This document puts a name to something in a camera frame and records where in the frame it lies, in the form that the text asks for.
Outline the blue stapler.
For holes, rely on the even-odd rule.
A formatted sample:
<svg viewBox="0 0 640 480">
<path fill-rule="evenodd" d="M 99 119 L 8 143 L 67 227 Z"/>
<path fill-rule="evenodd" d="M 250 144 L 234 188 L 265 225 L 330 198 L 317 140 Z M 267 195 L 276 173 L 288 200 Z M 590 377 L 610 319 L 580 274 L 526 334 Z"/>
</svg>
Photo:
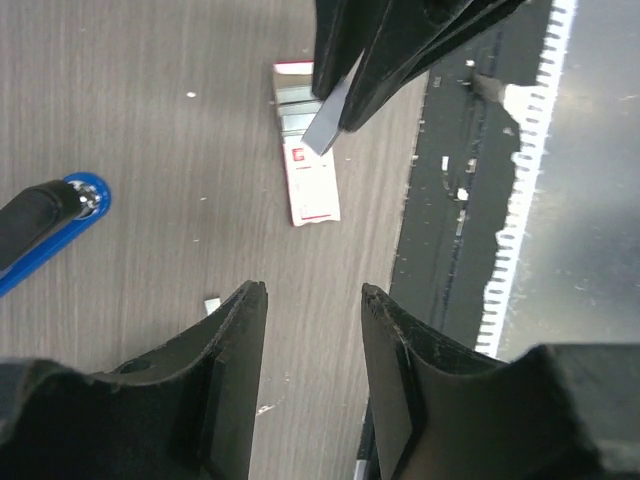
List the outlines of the blue stapler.
<svg viewBox="0 0 640 480">
<path fill-rule="evenodd" d="M 109 185 L 90 172 L 22 190 L 1 208 L 1 294 L 102 219 L 111 203 Z"/>
</svg>

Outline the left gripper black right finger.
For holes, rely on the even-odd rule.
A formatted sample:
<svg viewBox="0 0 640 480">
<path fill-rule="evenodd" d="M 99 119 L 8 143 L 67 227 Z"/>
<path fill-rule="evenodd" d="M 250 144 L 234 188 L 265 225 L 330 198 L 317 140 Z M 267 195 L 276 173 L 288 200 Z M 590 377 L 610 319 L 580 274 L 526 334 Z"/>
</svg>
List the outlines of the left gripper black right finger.
<svg viewBox="0 0 640 480">
<path fill-rule="evenodd" d="M 362 337 L 385 479 L 635 479 L 639 348 L 541 344 L 502 362 L 364 285 Z"/>
</svg>

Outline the long grey staple strip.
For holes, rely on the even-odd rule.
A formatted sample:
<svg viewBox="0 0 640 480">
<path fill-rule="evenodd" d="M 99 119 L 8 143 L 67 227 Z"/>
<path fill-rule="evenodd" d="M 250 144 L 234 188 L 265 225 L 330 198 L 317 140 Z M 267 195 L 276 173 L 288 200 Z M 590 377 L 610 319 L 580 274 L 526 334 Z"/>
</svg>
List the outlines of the long grey staple strip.
<svg viewBox="0 0 640 480">
<path fill-rule="evenodd" d="M 339 121 L 349 92 L 348 72 L 340 78 L 306 129 L 302 141 L 317 155 L 326 154 L 340 134 Z"/>
</svg>

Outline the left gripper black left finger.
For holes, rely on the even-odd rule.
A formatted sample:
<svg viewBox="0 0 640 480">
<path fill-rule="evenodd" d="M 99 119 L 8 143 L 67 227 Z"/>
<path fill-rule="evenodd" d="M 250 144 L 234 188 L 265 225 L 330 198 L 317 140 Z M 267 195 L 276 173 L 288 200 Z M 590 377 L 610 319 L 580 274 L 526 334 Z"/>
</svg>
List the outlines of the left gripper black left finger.
<svg viewBox="0 0 640 480">
<path fill-rule="evenodd" d="M 1 364 L 5 479 L 244 479 L 268 294 L 242 284 L 218 309 L 111 372 L 46 359 Z"/>
</svg>

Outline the small grey staple strip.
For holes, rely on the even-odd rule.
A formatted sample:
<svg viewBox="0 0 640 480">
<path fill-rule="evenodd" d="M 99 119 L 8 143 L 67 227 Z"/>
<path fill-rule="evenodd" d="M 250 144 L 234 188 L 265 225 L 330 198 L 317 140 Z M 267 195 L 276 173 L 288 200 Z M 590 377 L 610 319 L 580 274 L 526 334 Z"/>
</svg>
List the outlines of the small grey staple strip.
<svg viewBox="0 0 640 480">
<path fill-rule="evenodd" d="M 219 298 L 207 299 L 204 301 L 205 313 L 207 316 L 213 314 L 221 305 Z"/>
</svg>

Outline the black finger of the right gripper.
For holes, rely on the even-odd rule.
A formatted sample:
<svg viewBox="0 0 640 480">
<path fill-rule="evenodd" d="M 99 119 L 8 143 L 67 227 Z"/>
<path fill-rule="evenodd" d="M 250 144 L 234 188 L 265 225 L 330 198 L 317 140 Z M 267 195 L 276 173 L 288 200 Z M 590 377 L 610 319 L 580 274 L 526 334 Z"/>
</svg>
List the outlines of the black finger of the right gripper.
<svg viewBox="0 0 640 480">
<path fill-rule="evenodd" d="M 361 128 L 405 84 L 513 14 L 520 1 L 386 1 L 353 77 L 340 129 Z"/>
<path fill-rule="evenodd" d="M 384 86 L 388 72 L 384 21 L 388 1 L 317 1 L 312 93 L 325 100 L 355 65 L 362 60 L 361 81 L 373 82 L 371 90 L 381 100 L 389 94 Z"/>
</svg>

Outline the red white staple box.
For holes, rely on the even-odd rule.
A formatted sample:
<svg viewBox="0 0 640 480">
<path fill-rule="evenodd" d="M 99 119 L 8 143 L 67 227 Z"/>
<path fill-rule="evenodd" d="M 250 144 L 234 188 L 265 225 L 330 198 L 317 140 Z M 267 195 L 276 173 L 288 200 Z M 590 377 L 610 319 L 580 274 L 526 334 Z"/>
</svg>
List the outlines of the red white staple box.
<svg viewBox="0 0 640 480">
<path fill-rule="evenodd" d="M 320 156 L 302 137 L 322 102 L 311 91 L 311 61 L 276 62 L 272 81 L 292 225 L 338 222 L 341 210 L 332 151 Z"/>
</svg>

